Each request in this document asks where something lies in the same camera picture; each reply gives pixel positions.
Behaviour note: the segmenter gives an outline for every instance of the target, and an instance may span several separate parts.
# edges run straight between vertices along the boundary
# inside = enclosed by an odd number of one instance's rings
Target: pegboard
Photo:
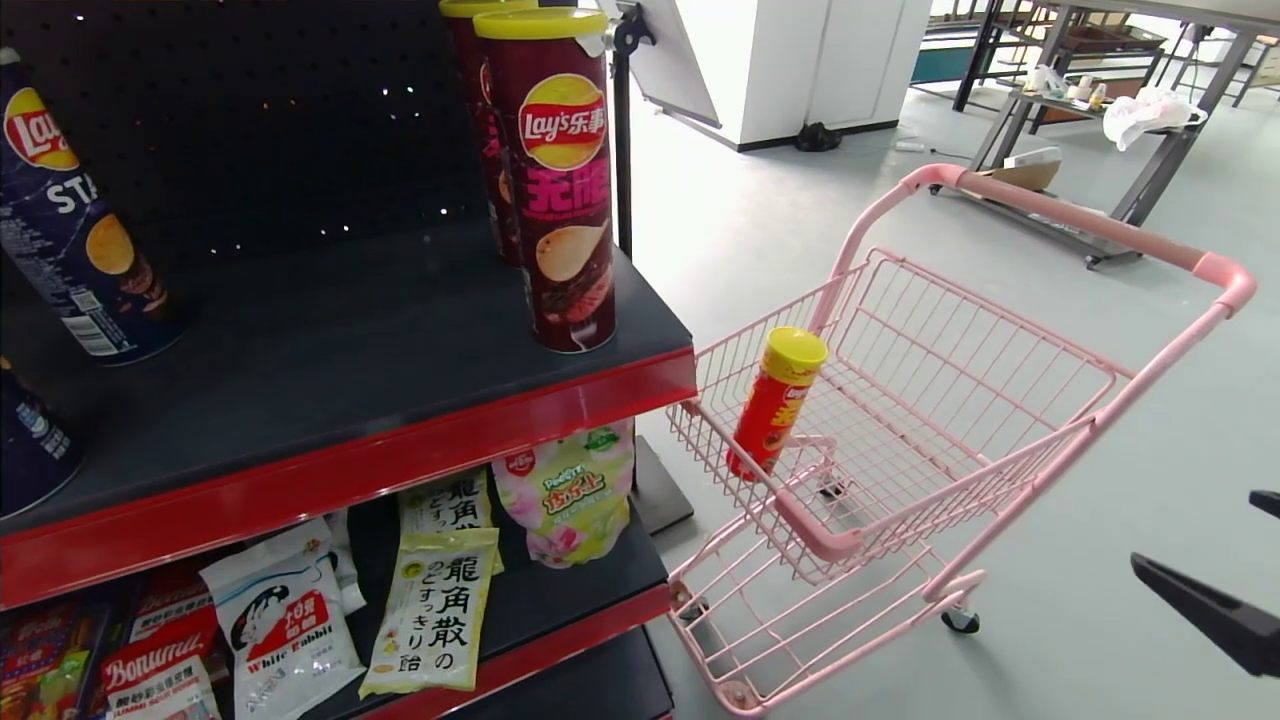
[[[4,0],[0,40],[170,272],[486,213],[434,1]]]

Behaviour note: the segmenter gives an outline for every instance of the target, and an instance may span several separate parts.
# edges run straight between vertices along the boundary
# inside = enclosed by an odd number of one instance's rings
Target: wire basket
[[[815,332],[831,352],[767,477],[732,432],[778,325]],[[698,375],[700,397],[667,411],[675,432],[815,584],[998,512],[1132,378],[878,249],[699,354]],[[730,473],[731,451],[765,479]]]

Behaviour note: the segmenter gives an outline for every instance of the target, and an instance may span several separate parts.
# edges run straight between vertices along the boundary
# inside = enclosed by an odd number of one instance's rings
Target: blue chip can
[[[0,357],[0,518],[54,495],[79,469],[79,446]]]
[[[147,260],[27,81],[0,49],[0,245],[102,365],[160,352],[184,328]]]

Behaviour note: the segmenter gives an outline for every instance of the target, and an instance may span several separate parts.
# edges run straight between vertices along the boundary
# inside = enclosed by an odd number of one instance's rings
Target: yellow lid
[[[472,22],[476,35],[489,40],[566,40],[580,35],[603,35],[609,27],[604,13],[584,8],[485,13]]]
[[[440,0],[440,14],[445,18],[474,18],[480,13],[506,10],[532,10],[538,0]]]
[[[781,327],[769,331],[769,350],[786,357],[800,370],[817,370],[827,361],[827,343],[801,328]]]

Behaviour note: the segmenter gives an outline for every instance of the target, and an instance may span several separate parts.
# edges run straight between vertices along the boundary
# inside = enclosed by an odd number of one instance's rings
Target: pink shopping cart
[[[1092,232],[1225,292],[1134,373],[886,250],[854,265],[868,228],[932,184]],[[721,703],[764,715],[936,615],[977,632],[978,553],[1254,288],[1226,258],[955,165],[904,178],[854,223],[827,282],[700,352],[699,398],[667,410],[741,510],[671,578],[668,618]],[[831,355],[769,475],[732,433],[778,325],[810,329]],[[731,448],[760,482],[730,473]],[[969,520],[986,527],[943,560],[933,536]],[[792,580],[812,585],[797,603],[759,592]]]

